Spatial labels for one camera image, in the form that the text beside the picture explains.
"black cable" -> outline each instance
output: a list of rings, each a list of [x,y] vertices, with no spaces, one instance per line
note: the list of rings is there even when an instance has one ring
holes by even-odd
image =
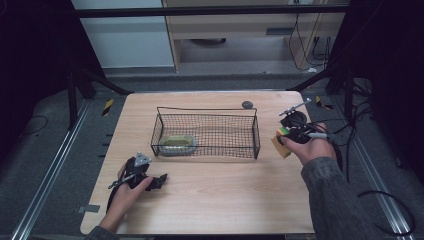
[[[364,118],[364,116],[368,113],[372,113],[372,108],[371,107],[367,107],[364,110],[362,110],[360,113],[358,113],[358,118],[357,121],[362,121],[362,119]]]
[[[308,57],[306,56],[306,50],[305,50],[305,47],[303,45],[303,41],[302,41],[302,38],[300,37],[300,32],[299,32],[299,24],[298,24],[299,23],[299,15],[300,15],[299,13],[296,14],[296,20],[295,20],[295,23],[294,23],[293,31],[290,34],[290,38],[289,38],[289,49],[290,49],[290,53],[291,53],[293,59],[295,59],[295,56],[294,56],[293,51],[291,49],[291,40],[292,40],[292,37],[293,37],[294,32],[297,30],[297,35],[299,37],[299,42],[300,42],[300,45],[302,46],[302,50],[303,50],[303,57],[305,58],[306,62],[308,62],[311,65],[311,67],[321,66],[322,64],[314,64],[314,63],[309,62]],[[299,68],[296,64],[295,64],[295,66],[296,66],[296,68],[298,70],[301,70],[301,71],[308,70],[308,69]]]
[[[345,164],[346,164],[346,182],[350,182],[350,171],[349,171],[349,150],[350,150],[350,143],[353,140],[353,137],[355,136],[356,133],[356,127],[352,128],[350,134],[349,134],[349,138],[347,139],[347,144],[346,144],[346,157],[345,157]]]
[[[330,43],[331,43],[331,38],[330,37],[327,37],[327,43],[326,43],[326,46],[325,46],[324,53],[316,54],[315,53],[315,49],[316,49],[316,47],[318,45],[319,39],[320,39],[320,37],[315,37],[314,38],[314,46],[312,48],[312,56],[313,56],[313,58],[315,60],[323,61],[322,65],[323,65],[323,68],[325,69],[327,67],[328,59],[330,58]]]
[[[359,84],[355,80],[353,80],[353,84],[356,87],[356,90],[359,92],[359,95],[362,95],[364,97],[370,97],[371,96],[372,92],[368,89],[368,86],[362,86],[361,84]]]
[[[327,118],[327,119],[323,119],[323,120],[313,121],[313,122],[310,122],[310,123],[311,124],[317,124],[317,123],[329,122],[329,121],[344,121],[344,119],[343,118]]]
[[[371,111],[371,108],[370,107],[368,107],[368,108],[366,108],[365,110],[363,110],[361,113],[360,113],[360,115],[362,115],[362,116],[364,116],[365,114],[367,114],[367,113],[371,113],[372,111]],[[335,131],[335,132],[333,132],[333,134],[338,134],[338,133],[340,133],[342,130],[344,130],[344,129],[346,129],[347,127],[352,127],[352,129],[355,129],[356,128],[356,125],[351,125],[351,124],[346,124],[345,126],[343,126],[342,128],[340,128],[340,129],[338,129],[337,131]],[[344,143],[344,144],[340,144],[339,146],[345,146],[345,145],[347,145],[347,144],[349,144],[348,142],[346,142],[346,143]]]
[[[43,126],[41,126],[37,130],[34,130],[32,132],[23,132],[22,133],[23,135],[29,135],[29,134],[37,133],[37,132],[41,131],[43,128],[45,128],[47,126],[47,123],[49,122],[49,119],[47,119],[45,116],[32,116],[31,119],[33,119],[33,118],[43,118],[45,120]]]
[[[318,124],[305,123],[305,122],[302,122],[302,121],[298,121],[296,119],[291,119],[290,121],[291,122],[302,124],[303,126],[309,127],[310,129],[313,129],[313,130],[315,130],[315,131],[317,131],[319,133],[327,133],[327,134],[329,134],[329,132],[327,131],[327,129],[323,128],[322,126],[320,126]]]
[[[358,108],[359,108],[360,106],[362,106],[363,104],[366,104],[366,103],[368,103],[368,100],[366,100],[366,101],[364,101],[364,102],[360,103],[358,106],[356,106],[356,108],[355,108],[355,112],[354,112],[354,115],[353,115],[353,121],[352,121],[352,123],[353,123],[353,124],[348,123],[348,124],[346,124],[345,126],[343,126],[342,128],[340,128],[340,129],[336,130],[335,132],[333,132],[333,134],[337,134],[337,133],[341,132],[343,129],[345,129],[345,128],[349,127],[349,126],[352,126],[352,127],[353,127],[353,126],[355,125],[355,121],[356,121],[356,120],[357,120],[357,118],[358,118],[358,116],[356,116],[356,117],[355,117],[355,114],[357,113]]]
[[[414,231],[415,231],[415,217],[414,217],[414,215],[411,213],[411,211],[409,210],[409,208],[406,206],[406,204],[404,203],[404,202],[402,202],[399,198],[397,198],[397,197],[395,197],[395,196],[393,196],[392,194],[390,194],[390,193],[386,193],[386,192],[383,192],[383,191],[378,191],[378,190],[370,190],[370,191],[365,191],[365,192],[362,192],[362,193],[360,193],[360,194],[358,194],[358,198],[361,198],[361,197],[363,197],[363,196],[365,196],[365,195],[369,195],[369,194],[382,194],[382,195],[385,195],[385,196],[388,196],[388,197],[390,197],[390,198],[392,198],[392,199],[394,199],[399,205],[401,205],[404,209],[405,209],[405,211],[409,214],[409,216],[410,216],[410,218],[411,218],[411,226],[410,226],[410,229],[409,229],[409,231],[408,232],[405,232],[405,233],[396,233],[396,232],[393,232],[393,231],[390,231],[390,230],[387,230],[387,229],[385,229],[385,228],[383,228],[383,227],[381,227],[380,225],[378,225],[378,224],[376,224],[376,223],[374,223],[375,224],[375,226],[378,228],[378,229],[380,229],[381,231],[383,231],[383,232],[385,232],[385,233],[387,233],[387,234],[390,234],[390,235],[392,235],[392,236],[396,236],[396,237],[404,237],[404,236],[408,236],[408,235],[411,235]]]
[[[364,83],[365,83],[365,89],[367,89],[367,90],[368,90],[368,81],[369,81],[369,80],[368,80],[368,79],[365,79],[365,78],[364,78],[364,80],[365,80],[365,81],[364,81]]]

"black wire basket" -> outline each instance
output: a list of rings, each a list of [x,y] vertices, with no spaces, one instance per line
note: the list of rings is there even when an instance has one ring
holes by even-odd
[[[255,108],[157,110],[151,141],[155,156],[258,158],[261,146]]]

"wooden table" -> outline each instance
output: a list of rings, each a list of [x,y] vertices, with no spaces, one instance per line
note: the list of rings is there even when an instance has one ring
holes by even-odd
[[[258,109],[261,150],[253,158],[219,156],[155,157],[150,140],[157,107]],[[117,172],[141,151],[152,158],[150,176],[168,173],[160,190],[145,192],[122,223],[127,234],[290,234],[313,233],[308,190],[292,154],[282,159],[271,143],[278,113],[303,102],[298,92],[178,92],[128,96],[90,199],[98,213],[86,212],[88,233],[105,215]],[[306,113],[304,106],[299,108]]]

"hand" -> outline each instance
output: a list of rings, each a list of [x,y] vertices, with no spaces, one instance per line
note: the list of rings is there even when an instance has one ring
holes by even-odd
[[[325,124],[320,123],[318,125],[325,129]],[[296,154],[302,165],[318,157],[337,159],[333,146],[326,139],[312,138],[305,144],[296,143],[287,137],[281,137],[281,141],[290,151]]]
[[[118,177],[121,175],[124,168],[125,165],[119,171]],[[125,217],[125,214],[127,214],[130,208],[137,201],[137,198],[142,192],[144,192],[144,190],[146,190],[152,180],[153,177],[147,177],[134,189],[131,189],[128,183],[123,183],[119,187],[118,191],[116,191],[109,210],[100,222],[99,226],[110,232],[116,233],[122,219]]]

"black floor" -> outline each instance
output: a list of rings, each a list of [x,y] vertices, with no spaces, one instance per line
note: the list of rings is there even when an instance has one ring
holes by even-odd
[[[136,92],[150,91],[225,91],[225,90],[283,90],[306,80],[311,73],[256,73],[246,74],[180,74],[177,76],[150,76],[145,78],[111,78],[119,86]],[[320,96],[322,103],[331,105],[333,110],[317,106],[314,102],[307,105],[312,121],[325,121],[330,131],[342,128],[345,121],[342,110],[343,93],[328,97],[323,91],[325,80],[302,92],[304,98]],[[91,196],[108,143],[111,141],[116,123],[125,102],[109,89],[95,84],[97,96],[88,101],[89,107],[85,120],[81,125],[72,148],[61,166],[59,175],[49,194],[36,213],[36,221],[30,226],[33,239],[81,239],[79,230],[83,215],[78,213],[80,206],[85,206]],[[107,100],[113,98],[114,103],[108,116],[102,116]],[[355,97],[354,103],[366,100]],[[79,97],[79,107],[87,101]],[[66,91],[59,92],[40,101],[34,111],[34,118],[28,123],[22,138],[16,144],[9,159],[8,166],[1,169],[0,175],[0,239],[9,239],[19,225],[25,212],[36,195],[45,174],[62,141],[67,134],[69,124],[68,102]],[[346,169],[346,151],[349,137],[348,131],[337,134],[337,143],[344,158],[344,172],[349,172],[349,181],[356,193],[373,188],[369,171],[361,159],[369,158],[388,192],[403,201],[416,221],[413,237],[400,239],[424,239],[424,188],[410,169],[398,168],[395,155],[388,145],[378,124],[372,118],[372,112],[361,117],[357,122],[357,132],[349,148],[349,169]],[[375,197],[363,198],[373,220],[388,229],[386,213]],[[400,209],[408,225],[411,219],[408,213]],[[386,235],[387,239],[398,239]],[[272,236],[272,239],[284,239],[285,236]],[[307,239],[307,236],[292,235],[287,239]]]

